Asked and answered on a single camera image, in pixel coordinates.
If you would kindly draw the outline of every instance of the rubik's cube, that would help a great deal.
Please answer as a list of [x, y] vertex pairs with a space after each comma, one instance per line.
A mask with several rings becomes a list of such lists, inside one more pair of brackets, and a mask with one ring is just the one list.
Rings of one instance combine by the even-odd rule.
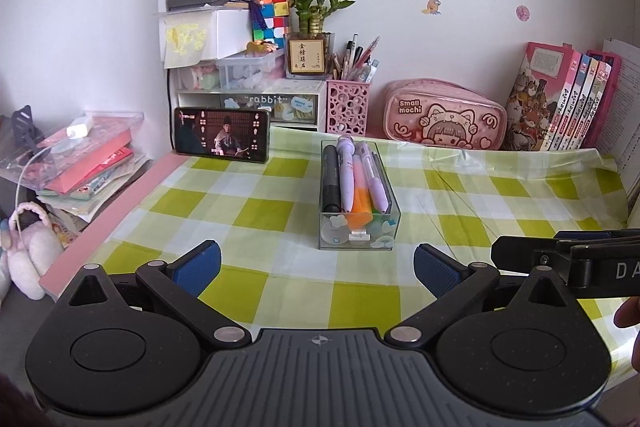
[[284, 36], [291, 31], [288, 0], [258, 0], [260, 11], [267, 24], [262, 30], [254, 22], [254, 41], [267, 41], [284, 48]]

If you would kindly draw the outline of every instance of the orange highlighter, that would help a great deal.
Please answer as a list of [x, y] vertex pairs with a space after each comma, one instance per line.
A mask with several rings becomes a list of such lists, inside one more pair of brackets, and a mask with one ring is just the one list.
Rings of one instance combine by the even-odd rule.
[[345, 214], [351, 230], [362, 230], [373, 220], [371, 195], [367, 188], [367, 177], [360, 155], [353, 155], [353, 207]]

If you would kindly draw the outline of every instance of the plush bunny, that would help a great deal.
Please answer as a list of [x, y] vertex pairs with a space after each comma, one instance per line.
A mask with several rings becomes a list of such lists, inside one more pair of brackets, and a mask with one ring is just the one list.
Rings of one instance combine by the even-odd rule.
[[[25, 210], [35, 213], [40, 221], [22, 230], [20, 239], [17, 220]], [[0, 298], [4, 298], [13, 281], [28, 298], [42, 299], [45, 294], [40, 277], [64, 250], [47, 213], [35, 203], [21, 203], [8, 223], [5, 220], [0, 225], [0, 239], [4, 248], [0, 256]]]

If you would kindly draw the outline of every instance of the white charger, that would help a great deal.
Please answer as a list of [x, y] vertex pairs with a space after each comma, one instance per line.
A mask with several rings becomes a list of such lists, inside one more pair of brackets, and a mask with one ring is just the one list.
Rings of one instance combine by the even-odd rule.
[[76, 118], [71, 125], [66, 128], [66, 136], [70, 139], [84, 138], [94, 126], [94, 119], [90, 116]]

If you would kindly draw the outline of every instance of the smartphone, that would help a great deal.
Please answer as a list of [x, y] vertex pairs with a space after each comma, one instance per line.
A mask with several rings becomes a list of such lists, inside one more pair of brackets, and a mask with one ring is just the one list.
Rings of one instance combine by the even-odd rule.
[[177, 107], [175, 152], [266, 163], [269, 124], [269, 113], [265, 110]]

